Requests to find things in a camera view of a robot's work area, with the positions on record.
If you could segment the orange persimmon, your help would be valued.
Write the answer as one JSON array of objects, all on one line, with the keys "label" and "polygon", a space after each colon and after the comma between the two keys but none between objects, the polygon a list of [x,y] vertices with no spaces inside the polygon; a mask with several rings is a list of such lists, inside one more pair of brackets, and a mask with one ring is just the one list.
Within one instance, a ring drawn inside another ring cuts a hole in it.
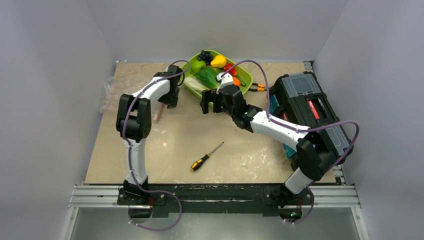
[{"label": "orange persimmon", "polygon": [[241,84],[241,81],[237,77],[235,77],[235,76],[232,76],[232,83],[234,85],[236,85],[237,87],[240,87],[242,85]]}]

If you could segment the green plastic tray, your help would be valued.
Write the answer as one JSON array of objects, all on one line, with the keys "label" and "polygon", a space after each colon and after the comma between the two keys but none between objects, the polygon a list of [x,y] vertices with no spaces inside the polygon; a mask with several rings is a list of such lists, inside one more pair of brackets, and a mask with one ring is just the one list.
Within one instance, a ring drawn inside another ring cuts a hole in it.
[{"label": "green plastic tray", "polygon": [[[206,51],[210,51],[211,52],[211,54],[215,57],[215,56],[217,56],[217,55],[223,55],[223,54],[221,54],[220,52],[218,52],[218,51],[215,51],[215,50],[212,50],[212,49],[205,49]],[[200,52],[198,52],[198,53],[196,53],[194,56],[192,56],[189,60],[188,60],[188,63],[185,63],[185,64],[183,64],[182,65],[182,69],[183,70],[186,70],[187,72],[185,73],[185,78],[186,77],[192,77],[192,78],[195,78],[195,79],[197,79],[196,78],[196,75],[194,75],[194,74],[192,74],[191,73],[191,63],[194,61],[194,60],[197,60],[197,56],[199,55],[201,53],[201,51]],[[232,63],[233,65],[236,63],[235,61],[233,61],[233,60],[231,60],[231,59],[229,59],[228,57],[226,57],[226,59],[227,59],[227,63]],[[237,71],[237,73],[238,73],[238,75],[240,75],[240,76],[242,76],[243,77],[243,79],[244,79],[244,81],[246,82],[246,86],[245,87],[243,87],[243,86],[240,86],[240,90],[241,90],[241,92],[243,93],[243,94],[245,94],[247,91],[248,91],[248,89],[251,87],[251,85],[252,85],[252,83],[254,82],[253,81],[253,77],[252,77],[252,75],[247,71],[247,70],[245,70],[243,67],[241,67],[241,66],[236,66],[235,67],[236,68],[236,71]],[[198,92],[198,91],[195,91],[194,89],[192,89],[192,88],[190,88],[190,87],[188,87],[188,86],[186,86],[185,84],[184,84],[184,81],[183,81],[183,86],[185,87],[185,88],[187,88],[187,90],[189,91],[189,92],[191,92],[192,94],[194,94],[196,97],[198,97],[199,99],[201,99],[202,98],[202,92]]]}]

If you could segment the red bell pepper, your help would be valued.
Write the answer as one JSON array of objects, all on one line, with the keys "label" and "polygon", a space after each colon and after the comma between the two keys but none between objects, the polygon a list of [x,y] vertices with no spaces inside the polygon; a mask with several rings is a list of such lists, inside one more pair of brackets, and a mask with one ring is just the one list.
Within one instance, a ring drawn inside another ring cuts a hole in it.
[{"label": "red bell pepper", "polygon": [[236,77],[237,75],[238,75],[238,72],[237,72],[237,69],[234,67],[233,68],[233,64],[232,63],[227,63],[225,66],[224,66],[224,68],[223,68],[223,70],[226,72],[226,71],[228,71],[228,73],[230,74],[230,75],[232,75],[233,77]]}]

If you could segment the clear zip bag pink dots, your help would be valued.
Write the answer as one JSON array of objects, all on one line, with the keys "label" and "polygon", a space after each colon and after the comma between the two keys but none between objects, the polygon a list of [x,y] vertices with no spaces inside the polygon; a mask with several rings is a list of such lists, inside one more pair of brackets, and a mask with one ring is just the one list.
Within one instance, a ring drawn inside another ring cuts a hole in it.
[{"label": "clear zip bag pink dots", "polygon": [[101,124],[114,127],[121,95],[137,96],[152,80],[152,76],[114,76],[100,87],[96,110],[101,114]]}]

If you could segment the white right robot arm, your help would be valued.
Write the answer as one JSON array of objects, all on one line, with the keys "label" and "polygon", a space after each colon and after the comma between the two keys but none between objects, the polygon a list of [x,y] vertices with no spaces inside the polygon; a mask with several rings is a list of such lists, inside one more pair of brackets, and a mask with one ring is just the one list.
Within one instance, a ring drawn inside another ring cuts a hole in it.
[{"label": "white right robot arm", "polygon": [[348,140],[341,126],[344,121],[315,128],[297,125],[270,115],[267,110],[248,104],[238,86],[230,84],[202,92],[202,112],[225,112],[237,127],[271,137],[296,152],[297,168],[281,186],[277,198],[281,206],[295,203],[301,192],[338,165],[350,154],[355,140]]}]

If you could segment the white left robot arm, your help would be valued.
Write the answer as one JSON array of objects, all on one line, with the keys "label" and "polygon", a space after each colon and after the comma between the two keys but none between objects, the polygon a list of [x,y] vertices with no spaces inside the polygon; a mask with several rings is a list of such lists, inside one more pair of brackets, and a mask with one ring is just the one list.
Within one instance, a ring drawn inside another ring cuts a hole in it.
[{"label": "white left robot arm", "polygon": [[116,130],[123,138],[128,164],[118,205],[153,206],[154,199],[163,201],[168,192],[150,190],[146,170],[146,140],[152,129],[152,107],[163,103],[171,108],[178,102],[180,79],[183,70],[169,65],[164,72],[156,73],[152,80],[133,94],[123,94],[118,103]]}]

